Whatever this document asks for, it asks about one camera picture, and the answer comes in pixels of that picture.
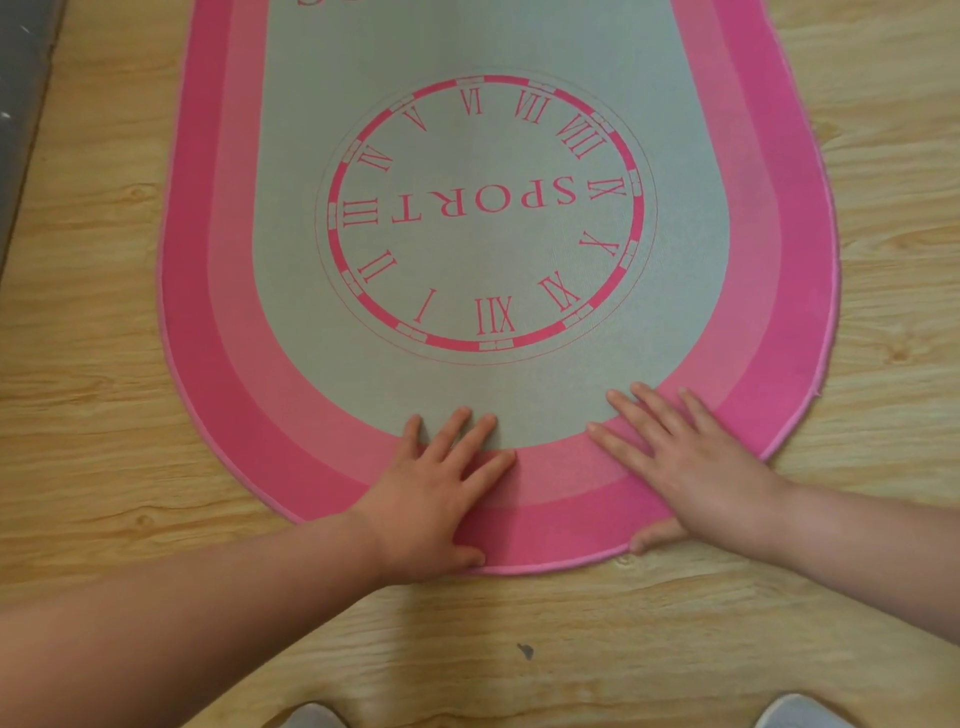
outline wooden floor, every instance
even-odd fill
[[[157,336],[189,5],[69,4],[0,287],[0,601],[282,526],[201,443]],[[823,398],[778,467],[960,503],[960,4],[770,5],[825,151],[844,272]],[[953,728],[960,650],[689,545],[374,595],[192,725],[257,728],[319,698],[355,726],[733,728],[794,690],[870,728]]]

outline shoe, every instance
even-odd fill
[[[336,713],[319,703],[297,708],[280,728],[348,728]]]
[[[754,728],[853,728],[846,720],[805,695],[784,695],[763,711]]]

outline clock design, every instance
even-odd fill
[[[458,364],[553,351],[642,275],[652,177],[601,102],[522,75],[453,78],[363,119],[317,205],[324,269],[367,328]]]

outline roman numeral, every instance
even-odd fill
[[[382,169],[384,172],[389,172],[390,165],[393,163],[392,159],[383,154],[383,152],[374,149],[370,144],[364,149],[358,161],[369,164],[371,167]]]
[[[534,93],[533,91],[521,89],[520,100],[516,102],[514,119],[518,118],[520,114],[524,112],[524,121],[529,121],[531,124],[539,124],[540,117],[543,116],[543,111],[546,109],[546,105],[549,103],[549,97],[540,96],[538,93]]]
[[[369,283],[371,280],[375,279],[381,273],[383,273],[388,268],[392,268],[396,265],[396,258],[394,254],[390,251],[387,251],[379,258],[371,260],[363,268],[357,268],[357,273],[360,274],[360,277],[365,283]]]
[[[483,336],[488,333],[503,333],[510,327],[514,332],[514,322],[510,320],[510,303],[513,296],[507,297],[507,302],[503,303],[500,296],[492,299],[474,299],[477,304],[477,336]]]
[[[593,246],[596,246],[597,248],[603,248],[603,250],[607,251],[607,253],[609,253],[613,257],[616,257],[617,252],[620,250],[619,243],[601,243],[599,240],[597,240],[595,237],[593,237],[593,235],[591,235],[587,231],[584,231],[584,237],[580,238],[580,244],[593,245]]]
[[[380,221],[379,206],[379,199],[344,202],[344,227],[348,228],[351,225],[378,225]]]
[[[587,182],[587,190],[590,193],[590,199],[596,200],[604,195],[622,195],[627,197],[627,183],[621,177],[619,180],[601,180],[600,182]]]
[[[464,108],[467,110],[467,116],[472,116],[474,114],[474,111],[473,111],[474,102],[476,103],[477,116],[483,113],[483,110],[480,108],[480,89],[479,88],[461,88],[460,98],[464,100]]]
[[[417,111],[417,107],[413,106],[403,112],[403,115],[406,116],[410,121],[419,126],[421,129],[426,131],[426,124],[423,123],[423,119],[420,118],[420,112]]]
[[[436,288],[431,288],[430,293],[426,296],[426,301],[423,302],[423,307],[420,309],[420,313],[417,314],[417,318],[414,321],[418,324],[423,323],[423,314],[426,313],[426,307],[430,305],[430,302],[433,301],[433,297],[437,294]]]
[[[558,305],[561,311],[572,308],[575,303],[580,301],[580,297],[564,285],[560,278],[560,271],[554,271],[553,276],[541,280],[538,285],[550,295],[553,303]]]
[[[607,143],[582,113],[574,116],[569,124],[557,132],[557,136],[577,159],[583,159],[601,144]]]

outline pink rug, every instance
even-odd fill
[[[293,521],[348,508],[405,419],[493,411],[491,573],[668,515],[583,433],[698,392],[757,454],[804,414],[839,262],[760,0],[198,0],[159,261],[198,429]]]

